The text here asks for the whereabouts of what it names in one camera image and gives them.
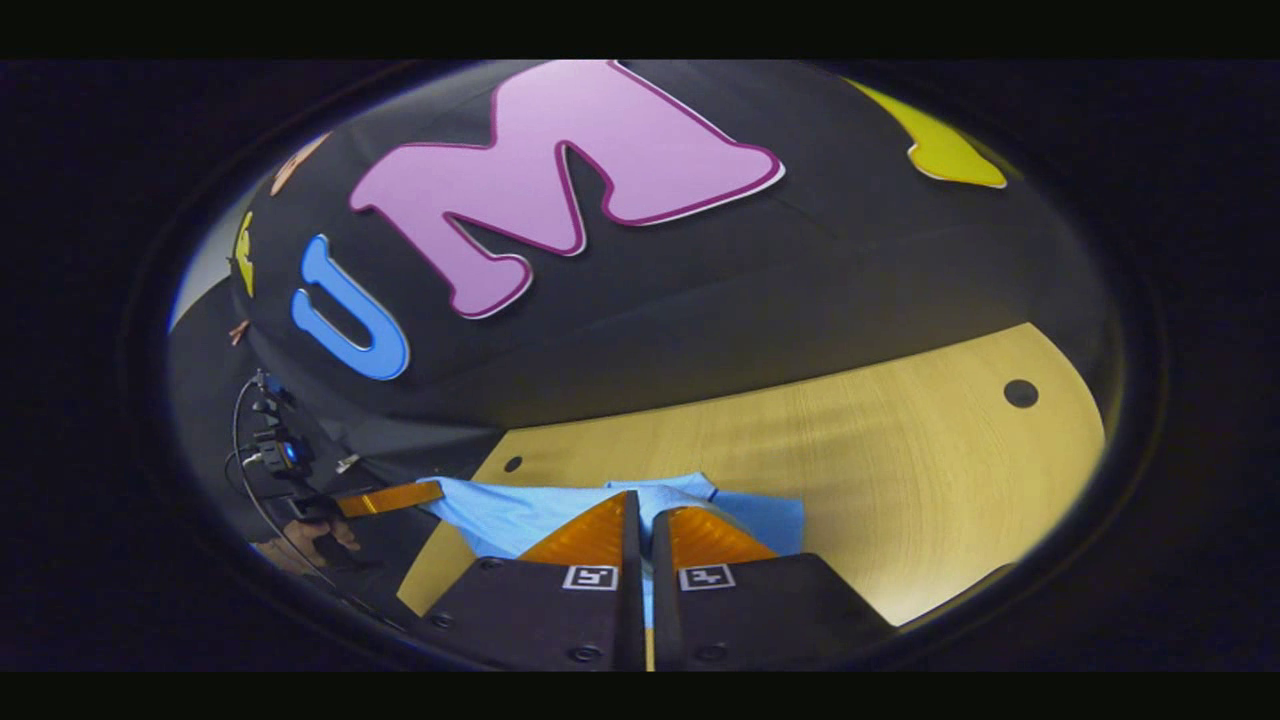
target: letter m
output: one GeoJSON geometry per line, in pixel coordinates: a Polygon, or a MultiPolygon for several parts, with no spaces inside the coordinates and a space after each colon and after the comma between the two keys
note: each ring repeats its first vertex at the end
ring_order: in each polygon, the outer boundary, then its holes
{"type": "Polygon", "coordinates": [[[625,225],[691,215],[768,187],[778,159],[728,138],[616,61],[557,60],[512,76],[493,94],[493,142],[402,145],[351,193],[374,208],[452,288],[453,310],[485,318],[532,282],[518,255],[492,255],[458,220],[570,256],[586,236],[564,154],[604,178],[604,214],[625,225]]]}

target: hand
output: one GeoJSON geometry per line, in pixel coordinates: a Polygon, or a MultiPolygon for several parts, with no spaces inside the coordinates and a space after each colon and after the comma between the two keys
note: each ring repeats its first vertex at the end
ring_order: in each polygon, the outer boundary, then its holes
{"type": "MultiPolygon", "coordinates": [[[[293,520],[284,527],[284,537],[289,538],[293,544],[302,551],[316,568],[324,568],[328,565],[324,557],[316,552],[316,538],[333,533],[333,538],[342,543],[347,550],[356,552],[360,550],[360,543],[356,542],[356,534],[351,532],[351,525],[346,520],[333,519],[321,520],[319,523],[301,523],[293,520]]],[[[276,568],[284,570],[285,573],[293,573],[294,575],[305,575],[307,573],[314,573],[311,568],[303,562],[298,553],[289,547],[289,543],[280,538],[275,538],[270,542],[255,543],[253,547],[262,553],[264,557],[270,560],[276,568]]]]}

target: black cable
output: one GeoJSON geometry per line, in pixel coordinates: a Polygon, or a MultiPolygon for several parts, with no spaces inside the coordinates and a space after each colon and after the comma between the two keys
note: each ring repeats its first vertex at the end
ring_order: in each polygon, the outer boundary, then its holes
{"type": "Polygon", "coordinates": [[[239,395],[236,396],[236,411],[232,415],[232,447],[236,448],[233,452],[236,454],[236,464],[239,466],[241,480],[244,483],[244,492],[248,495],[248,498],[253,502],[253,509],[257,510],[257,514],[262,516],[262,520],[265,520],[266,524],[270,525],[273,530],[275,530],[275,534],[279,536],[280,539],[283,539],[285,543],[288,543],[289,547],[293,548],[293,552],[296,552],[298,557],[301,557],[302,561],[307,564],[307,568],[311,568],[311,570],[315,571],[316,575],[319,575],[325,583],[329,583],[329,587],[337,591],[338,584],[330,580],[329,575],[321,573],[320,569],[316,568],[315,562],[311,562],[311,559],[303,555],[302,551],[298,550],[298,546],[293,544],[293,541],[291,541],[284,534],[284,530],[282,530],[280,527],[275,524],[275,520],[271,520],[271,516],[268,515],[266,510],[262,509],[262,503],[257,501],[257,496],[253,493],[253,487],[250,486],[248,473],[244,470],[244,459],[241,457],[242,450],[239,445],[239,415],[241,415],[241,409],[244,405],[244,393],[247,393],[248,388],[253,387],[253,384],[255,384],[253,379],[250,378],[241,388],[239,395]]]}

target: wooden table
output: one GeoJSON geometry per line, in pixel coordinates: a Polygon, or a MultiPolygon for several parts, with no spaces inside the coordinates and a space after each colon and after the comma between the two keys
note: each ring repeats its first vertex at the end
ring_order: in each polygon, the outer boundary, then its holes
{"type": "MultiPolygon", "coordinates": [[[[760,391],[513,429],[474,482],[600,487],[703,471],[726,491],[801,498],[805,550],[901,625],[1027,553],[1102,447],[1084,380],[1023,324],[760,391]],[[1038,388],[1036,405],[1005,398],[1014,379],[1038,388]]],[[[470,560],[456,533],[436,536],[398,596],[419,614],[470,560]]]]}

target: blue towel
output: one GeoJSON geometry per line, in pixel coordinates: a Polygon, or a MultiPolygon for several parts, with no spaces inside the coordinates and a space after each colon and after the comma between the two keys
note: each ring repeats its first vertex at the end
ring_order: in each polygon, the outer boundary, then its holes
{"type": "MultiPolygon", "coordinates": [[[[444,497],[424,505],[458,532],[477,556],[516,559],[564,523],[613,497],[636,491],[641,547],[653,537],[653,520],[666,510],[703,507],[741,528],[778,555],[794,555],[804,543],[804,503],[799,500],[719,492],[705,475],[643,482],[609,482],[603,488],[486,486],[454,478],[440,483],[444,497]]],[[[644,562],[645,625],[653,626],[653,569],[644,562]]]]}

